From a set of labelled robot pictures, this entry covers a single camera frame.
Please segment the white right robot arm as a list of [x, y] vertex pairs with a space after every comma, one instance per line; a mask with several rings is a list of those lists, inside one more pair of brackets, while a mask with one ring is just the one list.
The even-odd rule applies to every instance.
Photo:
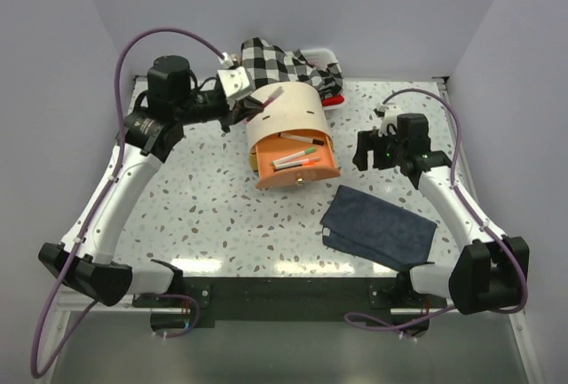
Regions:
[[457, 179], [455, 162], [431, 148], [424, 114], [380, 106], [378, 129], [360, 131], [352, 162], [360, 171], [398, 168], [437, 210], [460, 250], [455, 265], [411, 265], [395, 285], [398, 301], [416, 306], [426, 295], [450, 300], [464, 315], [515, 313], [527, 301], [530, 249], [488, 218]]

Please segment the beige round drawer organizer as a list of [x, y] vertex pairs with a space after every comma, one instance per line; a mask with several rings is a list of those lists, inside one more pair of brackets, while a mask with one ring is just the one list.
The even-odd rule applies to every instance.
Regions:
[[316, 130], [331, 136], [319, 93], [304, 82], [277, 82], [255, 90], [252, 98], [264, 103], [277, 90], [281, 94], [246, 124], [248, 148], [273, 134]]

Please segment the beige cap marker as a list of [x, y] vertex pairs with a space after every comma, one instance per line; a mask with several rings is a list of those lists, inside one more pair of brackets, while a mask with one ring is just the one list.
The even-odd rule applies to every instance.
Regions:
[[288, 168], [301, 167], [308, 162], [309, 162], [308, 159], [304, 159], [304, 160], [299, 160], [299, 161], [290, 161], [290, 162], [285, 162], [285, 163], [281, 163], [281, 164], [275, 164], [274, 169], [276, 171], [279, 171], [279, 170], [288, 169]]

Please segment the green cap marker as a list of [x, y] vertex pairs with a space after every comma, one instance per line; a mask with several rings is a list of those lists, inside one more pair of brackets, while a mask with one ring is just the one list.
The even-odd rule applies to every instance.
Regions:
[[307, 155], [307, 154], [315, 153], [315, 152], [316, 152], [316, 148], [315, 148], [315, 147], [311, 147], [311, 148], [302, 150], [302, 151], [300, 151], [300, 152], [292, 153], [292, 154], [287, 155], [287, 156], [285, 156], [285, 157], [276, 159], [276, 160], [272, 161], [271, 164], [272, 164], [273, 166], [277, 166], [277, 165], [280, 165], [280, 164], [283, 164], [283, 163], [290, 162], [290, 161], [292, 161], [292, 160], [299, 159], [299, 158], [301, 158], [301, 157], [304, 157], [304, 156]]

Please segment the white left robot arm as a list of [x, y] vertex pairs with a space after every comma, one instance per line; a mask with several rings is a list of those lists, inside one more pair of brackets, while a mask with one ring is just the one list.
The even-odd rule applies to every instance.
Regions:
[[61, 284], [106, 306], [128, 294], [152, 293], [164, 306], [184, 295], [182, 273], [153, 260], [134, 270], [114, 259], [122, 230], [138, 198], [184, 136], [184, 127], [218, 121], [223, 132], [262, 111], [250, 95], [242, 66], [221, 69], [202, 90], [187, 59], [162, 56], [147, 72], [147, 89], [119, 126], [106, 172], [72, 229], [59, 243], [44, 244], [40, 263]]

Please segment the dark red pen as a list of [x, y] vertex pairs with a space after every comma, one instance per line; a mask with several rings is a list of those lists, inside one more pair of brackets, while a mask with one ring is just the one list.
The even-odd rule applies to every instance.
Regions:
[[[282, 95], [283, 91], [284, 91], [284, 90], [283, 90], [283, 87], [282, 87], [282, 86], [277, 87], [277, 88], [268, 96], [268, 98], [263, 101], [263, 102], [264, 102], [264, 110], [265, 110], [269, 105], [271, 105], [274, 101], [276, 101], [276, 100]], [[248, 118], [249, 118], [250, 120], [251, 120], [251, 119], [254, 119], [254, 118], [255, 118], [257, 115], [259, 115], [260, 113], [262, 113], [262, 112], [249, 111]]]

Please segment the yellow drawer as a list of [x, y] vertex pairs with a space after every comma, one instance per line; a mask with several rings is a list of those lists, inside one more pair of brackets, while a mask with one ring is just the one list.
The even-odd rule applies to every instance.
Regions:
[[252, 171], [256, 173], [258, 171], [257, 157], [255, 155], [250, 155], [248, 160]]

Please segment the orange black highlighter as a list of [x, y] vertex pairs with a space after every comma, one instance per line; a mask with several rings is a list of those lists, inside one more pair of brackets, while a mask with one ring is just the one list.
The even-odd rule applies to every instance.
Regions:
[[309, 162], [306, 163], [306, 164], [304, 164], [303, 166], [312, 165], [312, 164], [315, 164], [315, 163], [318, 163], [318, 162], [321, 161], [321, 158], [320, 158], [320, 157], [311, 157], [311, 158], [305, 158], [305, 159], [308, 159]]

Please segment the blue cap marker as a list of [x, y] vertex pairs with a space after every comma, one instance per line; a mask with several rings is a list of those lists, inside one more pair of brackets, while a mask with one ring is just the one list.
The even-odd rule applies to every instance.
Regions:
[[317, 138], [313, 138], [313, 137], [305, 137], [305, 136], [300, 136], [300, 135], [291, 134], [291, 133], [287, 133], [287, 132], [279, 133], [279, 137], [289, 139], [289, 140], [294, 140], [294, 141], [297, 141], [297, 142], [310, 144], [310, 145], [319, 145], [319, 146], [325, 145], [325, 141], [322, 140], [322, 139], [317, 139]]

